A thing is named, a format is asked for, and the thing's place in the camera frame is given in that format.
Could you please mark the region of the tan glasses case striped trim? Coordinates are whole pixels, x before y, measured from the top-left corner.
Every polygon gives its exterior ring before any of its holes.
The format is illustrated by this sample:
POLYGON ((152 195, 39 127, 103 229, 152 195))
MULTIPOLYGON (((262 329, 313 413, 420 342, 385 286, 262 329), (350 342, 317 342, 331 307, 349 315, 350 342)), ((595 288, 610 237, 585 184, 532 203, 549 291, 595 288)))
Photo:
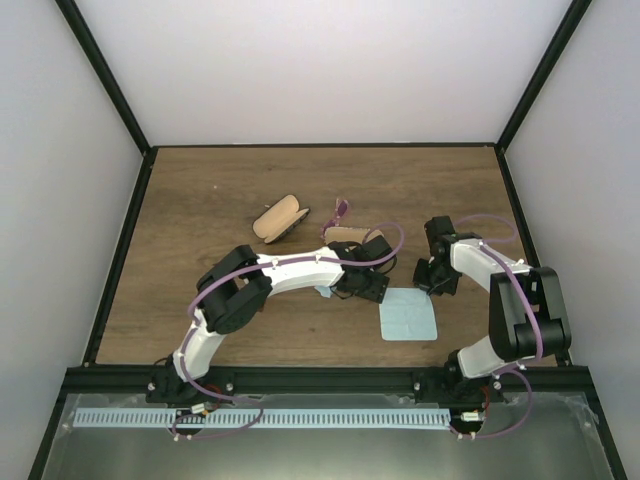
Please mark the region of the tan glasses case striped trim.
POLYGON ((383 236, 383 233, 379 229, 370 230, 360 227, 334 226, 325 231, 324 243, 326 245, 332 242, 357 242, 363 244, 377 236, 383 236))

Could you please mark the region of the purple sunglasses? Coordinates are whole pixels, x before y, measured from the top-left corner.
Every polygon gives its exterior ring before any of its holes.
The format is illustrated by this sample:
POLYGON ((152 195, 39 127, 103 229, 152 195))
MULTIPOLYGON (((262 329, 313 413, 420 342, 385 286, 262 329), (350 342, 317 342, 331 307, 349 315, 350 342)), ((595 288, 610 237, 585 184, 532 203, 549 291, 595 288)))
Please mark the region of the purple sunglasses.
POLYGON ((325 239, 326 233, 330 228, 338 227, 342 218, 348 213, 350 204, 346 199, 337 198, 332 216, 322 225, 320 237, 325 239))

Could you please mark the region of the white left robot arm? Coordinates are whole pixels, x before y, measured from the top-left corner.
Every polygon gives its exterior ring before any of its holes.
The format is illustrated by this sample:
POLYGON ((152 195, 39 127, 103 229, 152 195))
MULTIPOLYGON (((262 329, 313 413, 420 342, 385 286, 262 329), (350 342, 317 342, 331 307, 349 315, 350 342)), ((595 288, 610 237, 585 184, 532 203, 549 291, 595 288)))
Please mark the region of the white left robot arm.
POLYGON ((196 402, 224 339, 248 325, 269 298, 305 288, 335 288, 355 295, 374 287, 370 298, 379 303, 388 285, 379 269, 395 261, 396 251, 380 237, 364 244, 333 242, 290 255, 257 254, 247 245, 233 249, 197 283, 188 307, 191 325, 171 356, 170 393, 181 403, 196 402))

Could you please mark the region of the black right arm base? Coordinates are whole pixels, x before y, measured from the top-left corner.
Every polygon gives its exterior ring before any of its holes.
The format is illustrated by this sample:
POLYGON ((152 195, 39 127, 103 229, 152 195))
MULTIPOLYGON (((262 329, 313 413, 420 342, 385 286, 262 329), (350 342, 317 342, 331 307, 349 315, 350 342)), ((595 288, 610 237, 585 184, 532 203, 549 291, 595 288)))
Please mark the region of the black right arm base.
POLYGON ((412 373, 414 398, 421 403, 434 403, 448 408, 479 406, 485 394, 491 395, 488 377, 469 379, 462 374, 459 349, 452 351, 444 364, 425 367, 412 373))

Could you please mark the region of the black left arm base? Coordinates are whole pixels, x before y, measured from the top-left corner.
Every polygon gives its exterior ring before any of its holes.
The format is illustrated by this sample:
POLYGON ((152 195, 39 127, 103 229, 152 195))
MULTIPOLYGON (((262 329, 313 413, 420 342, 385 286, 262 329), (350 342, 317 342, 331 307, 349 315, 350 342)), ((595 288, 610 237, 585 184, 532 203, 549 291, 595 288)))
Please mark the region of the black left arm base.
POLYGON ((205 395, 189 382, 184 382, 176 372, 173 356, 169 355, 153 363, 145 400, 147 403, 164 403, 169 407, 191 406, 207 402, 228 403, 228 400, 218 398, 218 395, 222 395, 223 392, 215 384, 205 384, 202 380, 197 380, 197 383, 208 391, 215 392, 216 395, 205 395))

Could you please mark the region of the light blue cleaning cloth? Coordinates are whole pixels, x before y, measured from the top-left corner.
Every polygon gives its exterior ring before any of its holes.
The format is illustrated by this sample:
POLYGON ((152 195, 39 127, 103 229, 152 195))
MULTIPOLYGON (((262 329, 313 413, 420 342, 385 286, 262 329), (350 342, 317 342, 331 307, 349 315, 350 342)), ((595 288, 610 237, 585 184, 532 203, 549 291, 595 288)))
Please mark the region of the light blue cleaning cloth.
POLYGON ((431 298, 417 288, 389 288, 379 305, 385 341, 435 341, 438 338, 431 298))

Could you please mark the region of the tan glasses case black trim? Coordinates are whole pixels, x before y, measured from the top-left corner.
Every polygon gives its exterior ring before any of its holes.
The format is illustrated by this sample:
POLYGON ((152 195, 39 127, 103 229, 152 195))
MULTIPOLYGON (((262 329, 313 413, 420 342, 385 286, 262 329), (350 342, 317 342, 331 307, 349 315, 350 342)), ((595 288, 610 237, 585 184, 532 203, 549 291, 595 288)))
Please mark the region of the tan glasses case black trim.
POLYGON ((282 197, 259 216, 252 225, 254 234, 265 244, 275 243, 295 229, 310 213, 293 194, 282 197))

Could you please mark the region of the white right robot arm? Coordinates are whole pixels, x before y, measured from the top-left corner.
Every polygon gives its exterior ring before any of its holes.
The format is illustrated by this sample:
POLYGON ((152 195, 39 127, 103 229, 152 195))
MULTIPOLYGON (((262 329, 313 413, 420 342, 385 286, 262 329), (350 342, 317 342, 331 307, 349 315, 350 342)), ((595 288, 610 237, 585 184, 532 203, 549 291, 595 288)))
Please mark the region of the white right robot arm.
POLYGON ((444 389, 451 400, 471 400, 479 378, 568 350, 572 334, 554 269, 510 259, 479 235, 456 231, 448 216, 431 218, 424 230, 430 257, 416 264, 416 287, 429 296, 453 296, 466 276, 489 294, 488 334, 448 360, 444 389))

